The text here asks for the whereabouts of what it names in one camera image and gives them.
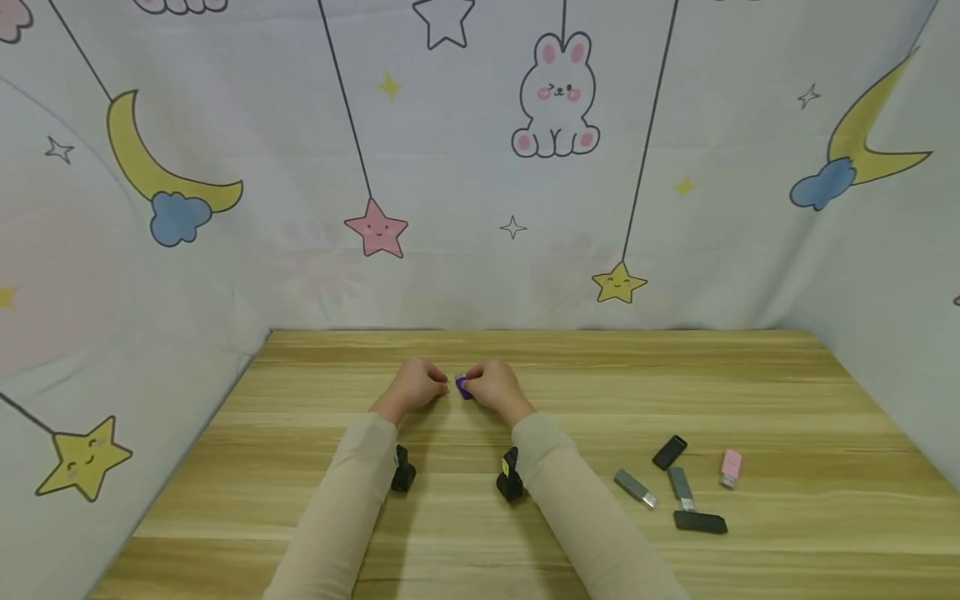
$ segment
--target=purple object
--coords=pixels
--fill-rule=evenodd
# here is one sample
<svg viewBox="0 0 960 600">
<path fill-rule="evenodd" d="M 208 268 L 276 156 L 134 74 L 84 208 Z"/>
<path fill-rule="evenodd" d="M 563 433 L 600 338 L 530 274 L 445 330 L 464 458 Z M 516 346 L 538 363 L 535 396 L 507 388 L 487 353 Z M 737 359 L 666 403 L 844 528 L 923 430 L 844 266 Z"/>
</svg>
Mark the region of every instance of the purple object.
<svg viewBox="0 0 960 600">
<path fill-rule="evenodd" d="M 464 400 L 473 400 L 473 395 L 465 390 L 463 386 L 464 381 L 467 381 L 467 376 L 457 373 L 453 376 L 453 380 L 457 384 L 457 389 L 460 390 L 460 396 L 463 396 Z"/>
</svg>

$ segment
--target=black object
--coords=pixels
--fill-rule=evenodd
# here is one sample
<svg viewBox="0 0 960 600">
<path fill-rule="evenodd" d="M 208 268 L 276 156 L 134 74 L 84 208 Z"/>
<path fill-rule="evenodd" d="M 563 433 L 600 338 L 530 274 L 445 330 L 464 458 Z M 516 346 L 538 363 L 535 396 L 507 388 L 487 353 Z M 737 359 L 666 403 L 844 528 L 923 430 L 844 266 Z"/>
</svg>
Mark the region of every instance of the black object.
<svg viewBox="0 0 960 600">
<path fill-rule="evenodd" d="M 523 481 L 516 472 L 516 456 L 519 452 L 516 446 L 507 450 L 503 455 L 502 472 L 496 476 L 496 488 L 500 490 L 507 502 L 513 502 L 523 496 Z"/>
<path fill-rule="evenodd" d="M 396 445 L 396 471 L 394 480 L 390 482 L 390 489 L 394 492 L 409 492 L 414 485 L 417 470 L 407 461 L 407 449 L 400 444 Z"/>
<path fill-rule="evenodd" d="M 660 467 L 660 470 L 667 470 L 677 457 L 686 450 L 686 442 L 680 436 L 670 438 L 670 441 L 663 445 L 657 456 L 654 457 L 654 465 Z"/>
<path fill-rule="evenodd" d="M 720 515 L 704 515 L 703 513 L 689 513 L 675 511 L 673 522 L 677 529 L 685 531 L 700 531 L 705 534 L 723 535 L 727 533 L 727 521 Z"/>
</svg>

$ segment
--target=hand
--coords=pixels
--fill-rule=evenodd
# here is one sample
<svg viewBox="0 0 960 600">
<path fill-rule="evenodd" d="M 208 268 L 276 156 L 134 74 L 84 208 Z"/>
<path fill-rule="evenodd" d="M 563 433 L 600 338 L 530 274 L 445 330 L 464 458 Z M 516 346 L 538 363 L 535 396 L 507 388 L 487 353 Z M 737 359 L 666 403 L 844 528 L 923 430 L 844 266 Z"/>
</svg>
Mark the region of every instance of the hand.
<svg viewBox="0 0 960 600">
<path fill-rule="evenodd" d="M 477 402 L 493 409 L 511 429 L 528 415 L 537 412 L 520 389 L 514 370 L 502 360 L 477 363 L 467 371 L 464 389 L 473 394 Z"/>
<path fill-rule="evenodd" d="M 430 361 L 408 358 L 400 365 L 387 390 L 370 407 L 370 412 L 399 426 L 408 412 L 446 394 L 449 390 L 446 381 L 446 374 Z"/>
</svg>

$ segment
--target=fabric wall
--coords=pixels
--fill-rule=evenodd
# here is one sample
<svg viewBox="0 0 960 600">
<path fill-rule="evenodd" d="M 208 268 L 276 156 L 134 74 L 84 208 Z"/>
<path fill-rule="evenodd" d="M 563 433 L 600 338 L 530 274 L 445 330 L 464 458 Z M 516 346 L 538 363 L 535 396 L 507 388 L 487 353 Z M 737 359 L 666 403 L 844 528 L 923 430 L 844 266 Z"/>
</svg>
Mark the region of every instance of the fabric wall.
<svg viewBox="0 0 960 600">
<path fill-rule="evenodd" d="M 0 0 L 0 595 L 83 597 L 269 326 L 810 328 L 960 484 L 958 26 Z"/>
</svg>

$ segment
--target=sleeve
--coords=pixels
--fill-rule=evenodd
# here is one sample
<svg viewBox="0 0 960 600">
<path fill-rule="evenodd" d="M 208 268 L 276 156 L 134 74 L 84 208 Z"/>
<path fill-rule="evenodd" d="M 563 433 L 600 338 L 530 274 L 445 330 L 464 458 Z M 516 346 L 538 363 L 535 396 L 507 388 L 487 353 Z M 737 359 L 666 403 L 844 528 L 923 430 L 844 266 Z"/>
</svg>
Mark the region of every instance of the sleeve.
<svg viewBox="0 0 960 600">
<path fill-rule="evenodd" d="M 517 423 L 516 471 L 592 600 L 688 598 L 657 549 L 543 413 Z"/>
<path fill-rule="evenodd" d="M 374 413 L 344 433 L 263 600 L 348 600 L 396 470 L 396 427 Z"/>
</svg>

